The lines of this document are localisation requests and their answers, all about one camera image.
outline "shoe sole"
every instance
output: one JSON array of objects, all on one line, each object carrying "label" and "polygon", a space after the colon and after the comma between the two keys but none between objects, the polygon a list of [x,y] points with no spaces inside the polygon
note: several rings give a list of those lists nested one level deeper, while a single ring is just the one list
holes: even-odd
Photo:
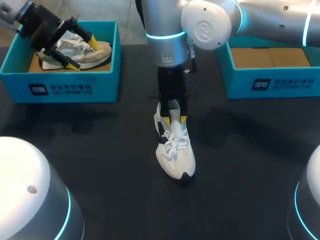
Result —
[{"label": "shoe sole", "polygon": [[[110,54],[109,56],[96,61],[96,62],[92,62],[92,63],[80,63],[81,69],[80,71],[83,70],[92,70],[92,69],[96,69],[102,66],[105,66],[107,64],[109,64],[111,62],[111,58],[112,55]],[[64,67],[61,67],[61,64],[59,62],[46,62],[46,61],[42,61],[39,58],[39,66],[41,67],[42,70],[44,71],[50,71],[50,70],[62,70],[65,69]]]}]

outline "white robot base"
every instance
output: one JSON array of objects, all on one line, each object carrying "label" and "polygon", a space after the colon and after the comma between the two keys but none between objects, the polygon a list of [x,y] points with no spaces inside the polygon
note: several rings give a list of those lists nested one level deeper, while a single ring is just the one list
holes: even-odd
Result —
[{"label": "white robot base", "polygon": [[0,137],[0,240],[82,240],[78,203],[32,144]]},{"label": "white robot base", "polygon": [[320,239],[320,146],[310,157],[287,212],[292,240]]}]

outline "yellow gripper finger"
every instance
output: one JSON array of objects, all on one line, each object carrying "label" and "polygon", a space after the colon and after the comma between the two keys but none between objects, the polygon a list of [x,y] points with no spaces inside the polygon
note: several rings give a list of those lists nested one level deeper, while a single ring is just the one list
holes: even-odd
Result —
[{"label": "yellow gripper finger", "polygon": [[74,69],[74,70],[78,70],[80,71],[81,67],[80,67],[80,64],[79,64],[79,68],[72,65],[71,63],[69,63],[67,66],[66,66],[67,69]]},{"label": "yellow gripper finger", "polygon": [[95,39],[95,36],[92,34],[91,40],[88,41],[88,44],[93,47],[95,50],[99,50],[99,44],[97,40]]}]

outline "shoe tongue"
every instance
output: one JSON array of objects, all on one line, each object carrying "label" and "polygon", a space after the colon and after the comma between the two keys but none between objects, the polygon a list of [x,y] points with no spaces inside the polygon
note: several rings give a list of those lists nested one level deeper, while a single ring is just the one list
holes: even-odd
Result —
[{"label": "shoe tongue", "polygon": [[183,126],[181,125],[180,110],[170,110],[171,116],[171,131],[175,134],[182,134],[184,131]]}]

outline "white joint cap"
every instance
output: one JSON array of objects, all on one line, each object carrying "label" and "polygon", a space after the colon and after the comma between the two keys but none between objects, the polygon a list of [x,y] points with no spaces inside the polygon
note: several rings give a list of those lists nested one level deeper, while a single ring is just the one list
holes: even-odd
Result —
[{"label": "white joint cap", "polygon": [[36,215],[49,185],[49,163],[35,146],[0,137],[0,240],[12,237]]},{"label": "white joint cap", "polygon": [[181,25],[194,44],[204,50],[215,50],[224,45],[232,30],[226,11],[204,0],[194,0],[184,6]]}]

